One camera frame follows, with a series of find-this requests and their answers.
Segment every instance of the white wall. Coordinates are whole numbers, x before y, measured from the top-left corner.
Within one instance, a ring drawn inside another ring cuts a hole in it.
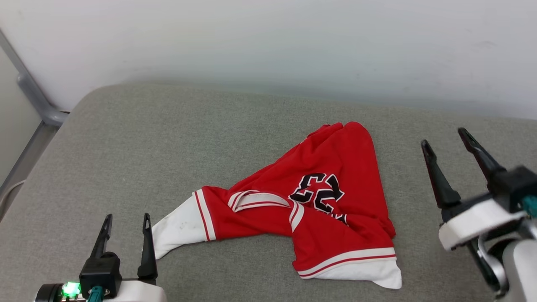
[[[0,48],[0,185],[41,122],[19,89],[17,75],[17,70]]]
[[[125,81],[537,119],[535,0],[4,0],[0,27],[70,110]]]

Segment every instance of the jersey number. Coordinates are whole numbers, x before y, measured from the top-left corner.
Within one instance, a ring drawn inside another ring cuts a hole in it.
[[[313,200],[313,207],[319,211],[331,214],[332,217],[342,221],[343,223],[346,223],[345,215],[332,214],[334,208],[330,204],[324,202],[324,200],[327,199],[334,199],[336,202],[338,202],[339,199],[345,194],[339,188],[339,182],[337,181],[337,177],[334,174],[328,177],[326,177],[325,173],[313,173],[304,175],[302,177],[302,180],[300,180],[298,188],[296,188],[293,194],[289,195],[289,198],[301,204],[310,202],[314,196],[314,193],[308,190],[308,188],[312,186],[312,181],[315,181],[316,183],[324,182],[331,187],[330,189],[317,190],[317,192],[315,193],[315,199]]]

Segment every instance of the robotic arm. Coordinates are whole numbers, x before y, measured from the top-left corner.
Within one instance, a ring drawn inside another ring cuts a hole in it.
[[[119,257],[106,250],[112,230],[112,214],[108,214],[97,236],[90,257],[79,275],[79,282],[44,284],[35,302],[166,302],[161,287],[156,286],[157,264],[149,214],[143,218],[142,263],[138,278],[123,279],[119,273]]]
[[[446,250],[466,246],[496,301],[537,300],[537,175],[524,166],[507,171],[464,128],[459,136],[476,158],[489,192],[461,200],[437,165],[426,140],[422,151],[443,223],[438,237]],[[485,242],[504,235],[486,249]]]

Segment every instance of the gray fabric surface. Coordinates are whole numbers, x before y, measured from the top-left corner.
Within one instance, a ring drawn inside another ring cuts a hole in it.
[[[183,246],[158,262],[169,301],[491,301],[466,250],[445,252],[419,142],[427,138],[463,196],[485,180],[456,129],[464,126],[506,167],[537,170],[537,122],[395,107],[120,85],[86,96],[45,150],[0,222],[0,300],[30,301],[42,283],[76,280],[101,223],[108,250],[136,276],[153,223],[203,185],[230,187],[322,124],[355,120],[371,133],[403,287],[301,280],[289,238],[261,235]]]

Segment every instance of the white cable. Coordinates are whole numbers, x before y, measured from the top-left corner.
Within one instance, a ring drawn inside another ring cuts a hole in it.
[[[3,216],[3,212],[4,212],[4,204],[7,202],[8,200],[8,197],[9,197],[9,194],[11,193],[11,191],[13,191],[13,189],[15,189],[16,187],[22,185],[26,180],[23,180],[23,181],[20,181],[14,185],[12,185],[7,191],[6,193],[4,194],[4,197],[2,197],[2,200],[0,200],[0,217]]]

